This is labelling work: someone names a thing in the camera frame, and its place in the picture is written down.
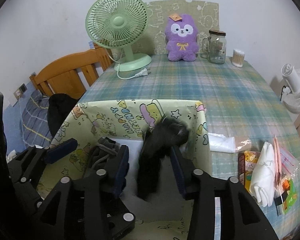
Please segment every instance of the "jar lid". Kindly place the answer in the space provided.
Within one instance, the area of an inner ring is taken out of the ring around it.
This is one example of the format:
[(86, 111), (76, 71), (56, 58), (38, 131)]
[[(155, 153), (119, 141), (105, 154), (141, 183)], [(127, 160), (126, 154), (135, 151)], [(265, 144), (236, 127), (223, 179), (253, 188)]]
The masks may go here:
[(218, 31), (218, 30), (209, 30), (210, 34), (219, 35), (219, 36), (226, 36), (225, 32)]

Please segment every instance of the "plaid tablecloth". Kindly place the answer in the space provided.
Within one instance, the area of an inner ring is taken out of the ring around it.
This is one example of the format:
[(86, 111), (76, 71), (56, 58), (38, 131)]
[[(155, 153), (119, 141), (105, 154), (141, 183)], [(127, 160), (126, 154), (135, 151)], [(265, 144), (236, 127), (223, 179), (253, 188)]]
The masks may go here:
[[(242, 68), (215, 65), (198, 57), (194, 62), (170, 62), (165, 54), (155, 55), (147, 66), (151, 74), (121, 80), (113, 67), (107, 69), (80, 102), (118, 99), (200, 100), (207, 108), (208, 131), (226, 136), (245, 135), (253, 150), (277, 136), (300, 161), (300, 139), (287, 110), (259, 73), (247, 62)], [(122, 77), (134, 73), (120, 73)], [(238, 155), (212, 153), (212, 175), (228, 179), (238, 175)], [(300, 171), (295, 179), (298, 200), (287, 215), (277, 216), (276, 207), (261, 208), (279, 239), (300, 224)], [(216, 238), (220, 237), (220, 206), (216, 206)]]

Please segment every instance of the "wooden headboard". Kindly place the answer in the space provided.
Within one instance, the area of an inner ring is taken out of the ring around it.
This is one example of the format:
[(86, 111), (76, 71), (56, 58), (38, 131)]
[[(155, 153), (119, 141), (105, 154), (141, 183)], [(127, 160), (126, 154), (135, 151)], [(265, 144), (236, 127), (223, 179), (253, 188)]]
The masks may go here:
[(91, 86), (99, 77), (93, 64), (100, 62), (103, 71), (112, 64), (106, 49), (97, 45), (95, 48), (55, 60), (39, 74), (30, 76), (32, 84), (47, 96), (52, 96), (54, 93), (66, 93), (72, 98), (79, 99), (86, 90), (76, 69), (82, 70), (88, 85)]

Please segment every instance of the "plush bunny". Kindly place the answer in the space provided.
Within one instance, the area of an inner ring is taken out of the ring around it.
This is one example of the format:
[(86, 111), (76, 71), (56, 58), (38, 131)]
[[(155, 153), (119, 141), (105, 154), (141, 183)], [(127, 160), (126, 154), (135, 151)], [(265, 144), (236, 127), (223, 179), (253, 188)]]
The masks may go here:
[(165, 29), (168, 38), (167, 50), (170, 61), (195, 61), (195, 54), (199, 51), (196, 42), (198, 29), (191, 15), (181, 14), (181, 20), (174, 21), (168, 17)]

